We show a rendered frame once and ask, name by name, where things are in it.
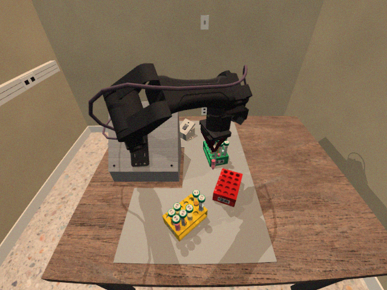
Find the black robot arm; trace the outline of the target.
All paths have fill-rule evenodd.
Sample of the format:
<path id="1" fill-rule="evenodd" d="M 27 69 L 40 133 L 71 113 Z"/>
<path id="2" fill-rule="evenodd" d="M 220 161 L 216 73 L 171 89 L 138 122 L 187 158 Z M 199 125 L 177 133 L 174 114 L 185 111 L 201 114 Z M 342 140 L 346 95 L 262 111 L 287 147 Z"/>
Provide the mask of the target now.
<path id="1" fill-rule="evenodd" d="M 103 94 L 117 140 L 125 142 L 126 149 L 131 153 L 131 166 L 149 165 L 148 134 L 176 112 L 207 108 L 210 115 L 226 114 L 221 117 L 220 132 L 230 130 L 231 120 L 242 125 L 249 112 L 249 109 L 243 105 L 252 96 L 248 84 L 199 87 L 225 85 L 238 81 L 237 74 L 230 71 L 224 71 L 216 78 L 204 80 L 182 80 L 158 76 L 153 63 L 140 64 L 116 81 L 110 87 L 122 83 L 145 85 L 146 82 L 149 82 L 148 85 L 161 86 L 161 90 L 145 89 L 149 102 L 149 106 L 145 108 L 139 97 L 141 88 L 123 88 Z"/>

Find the green test tube rack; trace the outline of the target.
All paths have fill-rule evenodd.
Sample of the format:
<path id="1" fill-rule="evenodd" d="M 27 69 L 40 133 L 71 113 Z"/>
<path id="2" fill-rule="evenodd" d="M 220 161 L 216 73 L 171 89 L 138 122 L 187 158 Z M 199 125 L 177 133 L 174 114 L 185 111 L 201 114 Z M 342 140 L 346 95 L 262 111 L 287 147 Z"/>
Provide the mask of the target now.
<path id="1" fill-rule="evenodd" d="M 203 141 L 203 150 L 208 160 L 209 166 L 211 167 L 212 154 L 210 154 L 210 150 L 206 141 Z M 222 152 L 221 157 L 217 157 L 217 154 L 216 154 L 216 166 L 227 164 L 228 160 L 229 160 L 228 154 L 226 154 L 226 156 L 223 156 L 223 152 Z"/>

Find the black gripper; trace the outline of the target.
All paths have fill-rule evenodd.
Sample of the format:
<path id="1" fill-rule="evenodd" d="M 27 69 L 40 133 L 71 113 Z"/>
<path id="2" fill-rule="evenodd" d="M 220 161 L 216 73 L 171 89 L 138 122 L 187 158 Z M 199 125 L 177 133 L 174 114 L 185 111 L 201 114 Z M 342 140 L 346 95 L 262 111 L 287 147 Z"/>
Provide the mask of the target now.
<path id="1" fill-rule="evenodd" d="M 220 132 L 220 124 L 221 124 L 221 117 L 224 117 L 224 115 L 220 116 L 214 116 L 210 115 L 207 112 L 206 119 L 200 120 L 201 125 L 201 133 L 208 145 L 208 147 L 211 149 L 212 152 L 216 152 L 217 149 L 220 147 L 220 145 L 228 138 L 231 137 L 231 131 L 226 130 L 223 132 Z M 213 148 L 213 145 L 215 144 L 215 141 L 218 141 L 218 144 L 215 148 Z"/>

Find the beige bench mat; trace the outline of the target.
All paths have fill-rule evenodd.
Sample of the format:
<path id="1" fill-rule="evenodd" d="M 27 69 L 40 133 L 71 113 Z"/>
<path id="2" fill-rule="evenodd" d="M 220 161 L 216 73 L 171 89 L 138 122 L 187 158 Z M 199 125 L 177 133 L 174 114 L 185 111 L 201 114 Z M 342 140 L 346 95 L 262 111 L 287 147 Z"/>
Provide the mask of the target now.
<path id="1" fill-rule="evenodd" d="M 227 138 L 228 163 L 212 170 L 203 150 L 200 121 L 192 122 L 193 139 L 181 138 L 182 188 L 134 188 L 113 263 L 277 262 L 235 123 L 231 121 Z M 212 200 L 222 169 L 242 173 L 234 207 Z M 206 197 L 207 217 L 178 241 L 162 216 L 194 190 Z"/>

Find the red test tube rack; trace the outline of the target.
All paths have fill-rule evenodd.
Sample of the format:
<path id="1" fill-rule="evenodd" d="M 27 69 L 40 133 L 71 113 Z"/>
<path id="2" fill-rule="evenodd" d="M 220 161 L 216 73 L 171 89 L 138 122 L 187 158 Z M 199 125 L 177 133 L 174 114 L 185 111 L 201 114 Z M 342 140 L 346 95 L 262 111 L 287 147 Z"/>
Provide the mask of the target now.
<path id="1" fill-rule="evenodd" d="M 222 169 L 220 177 L 218 178 L 218 182 L 213 192 L 212 200 L 234 207 L 241 179 L 242 173 Z"/>

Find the yellow test tube rack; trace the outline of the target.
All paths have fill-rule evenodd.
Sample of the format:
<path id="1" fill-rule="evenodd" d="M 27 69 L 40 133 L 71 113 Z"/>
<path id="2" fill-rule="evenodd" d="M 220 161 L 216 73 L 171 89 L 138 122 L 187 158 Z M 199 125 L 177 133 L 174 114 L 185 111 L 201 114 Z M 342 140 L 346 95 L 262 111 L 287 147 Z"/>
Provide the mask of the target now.
<path id="1" fill-rule="evenodd" d="M 182 200 L 180 204 L 181 204 L 181 210 L 182 209 L 186 210 L 186 205 L 188 204 L 193 205 L 192 220 L 189 221 L 187 220 L 187 217 L 186 217 L 186 222 L 187 222 L 186 226 L 182 226 L 181 220 L 180 220 L 180 228 L 181 228 L 180 231 L 176 231 L 175 226 L 171 225 L 171 220 L 170 220 L 170 217 L 168 217 L 168 213 L 162 216 L 164 223 L 171 230 L 171 232 L 178 239 L 178 241 L 184 238 L 188 233 L 190 233 L 199 223 L 201 223 L 207 217 L 207 209 L 205 207 L 203 211 L 199 211 L 199 202 L 198 202 L 198 206 L 194 206 L 194 197 L 192 194 L 190 194 L 188 197 Z"/>

